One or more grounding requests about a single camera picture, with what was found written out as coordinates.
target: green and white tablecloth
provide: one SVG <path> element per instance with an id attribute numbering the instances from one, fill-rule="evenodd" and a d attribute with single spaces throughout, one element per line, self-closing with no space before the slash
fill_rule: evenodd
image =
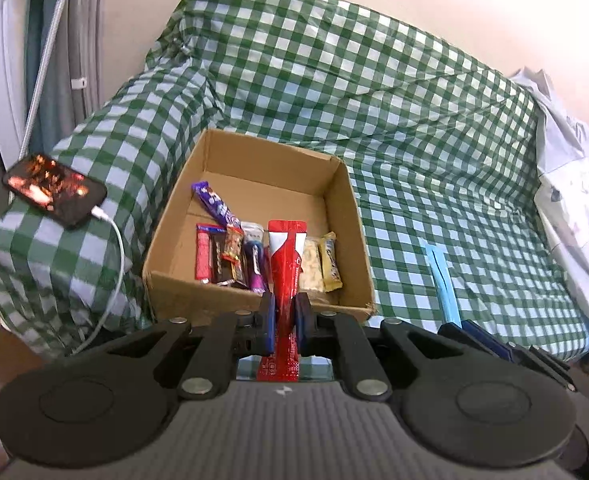
<path id="1" fill-rule="evenodd" d="M 427 241 L 445 251 L 464 319 L 569 358 L 585 349 L 587 326 L 537 227 L 536 124 L 522 88 L 365 7 L 183 0 L 145 71 L 53 153 L 107 183 L 103 209 L 124 233 L 127 275 L 109 330 L 151 323 L 145 250 L 210 126 L 345 161 L 383 316 L 431 331 L 442 323 Z M 64 231 L 19 200 L 0 219 L 0 314 L 35 351 L 58 356 L 81 342 L 117 268 L 107 223 Z"/>

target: brown box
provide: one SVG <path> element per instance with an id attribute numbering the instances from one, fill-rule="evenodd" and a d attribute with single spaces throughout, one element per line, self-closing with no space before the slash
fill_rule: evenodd
<path id="1" fill-rule="evenodd" d="M 207 130 L 178 177 L 143 266 L 159 320 L 182 316 L 199 325 L 220 312 L 258 310 L 260 296 L 254 292 L 194 279 L 196 224 L 213 222 L 191 188 L 201 180 L 241 221 L 267 228 L 273 219 L 303 220 L 314 237 L 334 231 L 343 288 L 327 295 L 330 304 L 313 302 L 313 307 L 359 320 L 373 314 L 370 263 L 345 164 L 325 153 Z"/>

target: pink snack package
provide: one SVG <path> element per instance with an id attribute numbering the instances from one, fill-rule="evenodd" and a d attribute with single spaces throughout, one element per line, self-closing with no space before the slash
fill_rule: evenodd
<path id="1" fill-rule="evenodd" d="M 302 221 L 271 220 L 270 266 L 276 300 L 276 344 L 274 354 L 261 358 L 257 371 L 259 381 L 298 381 L 299 352 L 296 346 L 292 298 L 299 290 L 301 256 L 307 232 Z"/>

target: charging cord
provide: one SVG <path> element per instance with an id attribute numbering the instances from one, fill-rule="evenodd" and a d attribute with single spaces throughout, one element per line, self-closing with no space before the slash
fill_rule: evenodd
<path id="1" fill-rule="evenodd" d="M 108 216 L 107 213 L 105 211 L 103 211 L 103 209 L 101 209 L 98 206 L 94 206 L 92 208 L 92 216 L 94 216 L 94 218 L 98 218 L 99 220 L 104 220 L 104 221 L 108 222 L 112 226 L 114 233 L 116 233 L 116 240 L 119 242 L 119 252 L 120 252 L 120 256 L 121 256 L 121 263 L 119 266 L 119 279 L 116 280 L 116 288 L 113 290 L 112 294 L 110 295 L 110 298 L 108 299 L 108 304 L 106 305 L 106 309 L 103 312 L 103 314 L 101 315 L 100 319 L 98 320 L 97 326 L 95 326 L 95 329 L 92 331 L 92 334 L 90 334 L 90 336 L 83 343 L 81 343 L 79 346 L 76 347 L 76 349 L 74 349 L 72 351 L 73 355 L 78 354 L 81 351 L 84 351 L 97 337 L 97 334 L 101 330 L 101 327 L 103 327 L 104 323 L 106 322 L 106 319 L 108 318 L 111 310 L 114 307 L 114 303 L 116 302 L 116 297 L 119 295 L 119 291 L 121 290 L 121 285 L 124 281 L 126 252 L 124 251 L 124 241 L 121 238 L 121 232 L 119 231 L 119 227 L 117 227 L 116 224 L 114 223 L 114 220 L 111 219 L 110 216 Z"/>

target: phone screen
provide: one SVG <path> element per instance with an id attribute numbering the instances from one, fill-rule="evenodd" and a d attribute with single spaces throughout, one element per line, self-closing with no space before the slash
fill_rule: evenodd
<path id="1" fill-rule="evenodd" d="M 18 161 L 3 176 L 3 183 L 68 228 L 88 218 L 107 195 L 103 183 L 40 153 Z"/>

